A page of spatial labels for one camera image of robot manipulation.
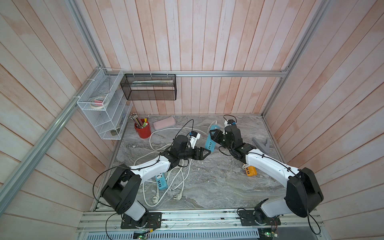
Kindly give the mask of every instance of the red pencil cup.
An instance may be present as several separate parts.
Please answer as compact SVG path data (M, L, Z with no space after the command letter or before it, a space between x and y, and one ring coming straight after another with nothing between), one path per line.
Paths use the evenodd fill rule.
M149 122L147 122L148 124L144 127L144 128L138 128L137 127L137 124L135 123L135 130L137 132L137 134L139 135L139 137L145 139L145 138L149 138L151 136L151 127L149 125Z

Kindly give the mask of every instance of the blue power strip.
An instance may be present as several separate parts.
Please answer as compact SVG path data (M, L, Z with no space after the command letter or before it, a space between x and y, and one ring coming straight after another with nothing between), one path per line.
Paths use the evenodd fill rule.
M164 178L162 173L155 176L155 178L156 178L156 182L157 182L157 186L159 187L159 190L168 188L167 181Z
M210 130L220 129L217 125L212 125ZM208 134L207 141L205 142L205 148L210 150L211 152L214 152L216 143L211 140L211 135Z

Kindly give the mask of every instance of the pink pencil case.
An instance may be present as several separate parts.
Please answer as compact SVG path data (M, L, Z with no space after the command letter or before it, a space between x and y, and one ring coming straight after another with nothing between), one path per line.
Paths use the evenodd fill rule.
M155 131L161 130L161 129L164 129L164 128L168 128L168 127L172 127L172 126L175 126L175 125L176 125L176 120L174 119L174 117L169 117L169 118L166 118L166 119L154 122L152 124L153 128L155 129Z

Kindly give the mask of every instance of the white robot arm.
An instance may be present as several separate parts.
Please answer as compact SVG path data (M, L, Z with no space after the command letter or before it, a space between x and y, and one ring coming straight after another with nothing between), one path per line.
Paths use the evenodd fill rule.
M200 134L195 131L190 133L190 138L178 135L156 158L136 166L121 164L103 187L101 196L118 214L128 215L134 226L143 227L148 220L148 210L136 200L140 184L178 166L181 159L204 160L211 151L195 147L199 138Z
M277 199L265 199L255 207L255 220L259 224L268 223L268 218L281 214L295 213L307 217L324 199L314 173L308 169L298 169L286 165L244 143L236 122L225 121L224 131L210 131L211 140L227 148L230 154L245 164L260 169L276 179L286 189L286 196Z
M254 211L255 221L264 225L269 222L268 218L288 213L308 217L324 199L314 173L307 168L298 169L281 163L255 146L243 143L235 121L228 120L225 125L224 132L220 129L210 131L211 140L227 148L234 158L265 172L287 189L285 197L258 203ZM140 184L175 168L181 159L205 159L210 151L195 147L199 138L200 134L195 131L190 133L190 138L178 135L172 145L153 160L131 167L120 165L103 187L101 196L118 214L128 215L134 226L143 227L148 220L148 210L136 200ZM128 183L123 187L121 182L125 181Z

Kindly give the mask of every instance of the marble floor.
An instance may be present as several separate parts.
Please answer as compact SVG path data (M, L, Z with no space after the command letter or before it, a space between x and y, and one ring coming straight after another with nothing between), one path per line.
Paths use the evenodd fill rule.
M167 117L169 116L150 116L149 122L156 122ZM173 117L177 123L175 127L182 127L190 119L194 119L194 128L205 132L215 120L222 129L224 126L223 116L218 115ZM256 137L264 143L269 138L260 116L240 115L236 117L237 126L241 130L244 142L254 145L252 137ZM133 120L129 119L114 166L121 163L131 166L137 158L152 152L149 146L149 138L141 139L134 130L133 125ZM186 134L188 131L190 130L183 129L181 134ZM151 138L153 148L158 149L165 144L171 143L177 132L176 129L169 129L155 133ZM202 134L196 146L204 146L206 139L207 135ZM272 143L270 147L270 156L278 159L276 149ZM163 200L155 207L149 207L144 202L141 186L137 194L137 200L148 209L238 208L254 207L265 198L274 198L285 194L285 189L279 182L259 170L257 170L258 174L256 176L248 177L245 170L242 169L243 164L240 161L232 156L223 155L217 148L218 145L205 160L191 161L189 177L185 180L182 198L179 201L173 198L174 195L181 191L182 185L173 191L168 191ZM149 161L156 156L157 153L150 154L140 159L137 164ZM173 170L171 172L170 180L173 179L177 171ZM184 168L183 171L184 176L186 176L188 168ZM177 186L181 179L181 174L179 174L173 186ZM146 182L144 184L146 199L150 205L153 205L152 198L156 195L156 190L155 183Z

